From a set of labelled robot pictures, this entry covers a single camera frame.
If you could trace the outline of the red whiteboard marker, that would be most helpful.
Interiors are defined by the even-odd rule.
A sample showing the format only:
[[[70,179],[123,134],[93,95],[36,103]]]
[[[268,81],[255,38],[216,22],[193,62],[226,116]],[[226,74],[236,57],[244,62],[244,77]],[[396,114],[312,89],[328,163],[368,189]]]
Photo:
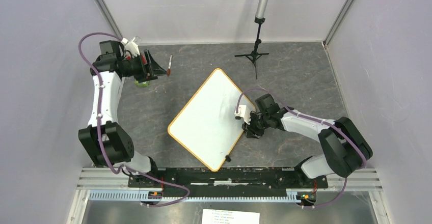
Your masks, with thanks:
[[[167,68],[167,76],[170,76],[170,74],[171,74],[172,60],[173,60],[173,55],[171,54],[170,57],[169,57],[169,63],[168,63],[168,68]]]

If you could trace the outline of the yellow framed whiteboard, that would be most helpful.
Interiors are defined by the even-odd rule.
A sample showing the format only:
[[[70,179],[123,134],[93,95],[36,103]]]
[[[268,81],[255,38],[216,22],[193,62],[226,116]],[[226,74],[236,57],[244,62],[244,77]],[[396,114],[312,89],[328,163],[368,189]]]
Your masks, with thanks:
[[[255,110],[252,101],[216,68],[168,126],[168,134],[213,172],[223,165],[243,134],[238,105]]]

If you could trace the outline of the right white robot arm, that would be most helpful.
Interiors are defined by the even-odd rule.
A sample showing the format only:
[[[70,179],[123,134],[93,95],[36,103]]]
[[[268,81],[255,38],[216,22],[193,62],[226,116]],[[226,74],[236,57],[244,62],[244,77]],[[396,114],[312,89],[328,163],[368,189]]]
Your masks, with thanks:
[[[271,94],[255,101],[257,111],[237,103],[234,116],[243,120],[242,129],[248,138],[260,138],[268,128],[297,133],[318,142],[322,154],[312,156],[298,164],[294,181],[308,187],[315,178],[336,174],[347,178],[366,167],[373,150],[351,119],[322,119],[299,112],[289,106],[280,106]]]

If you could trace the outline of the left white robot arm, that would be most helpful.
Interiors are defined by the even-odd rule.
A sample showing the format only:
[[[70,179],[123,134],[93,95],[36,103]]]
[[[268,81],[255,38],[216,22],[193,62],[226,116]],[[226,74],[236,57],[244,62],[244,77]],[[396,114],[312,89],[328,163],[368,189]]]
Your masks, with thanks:
[[[154,187],[160,181],[156,163],[135,150],[131,137],[118,122],[123,78],[146,83],[167,74],[149,50],[139,50],[137,41],[138,37],[134,37],[99,43],[101,54],[90,64],[94,83],[92,113],[87,127],[78,131],[78,139],[96,166],[110,167],[117,174],[141,174],[141,181]]]

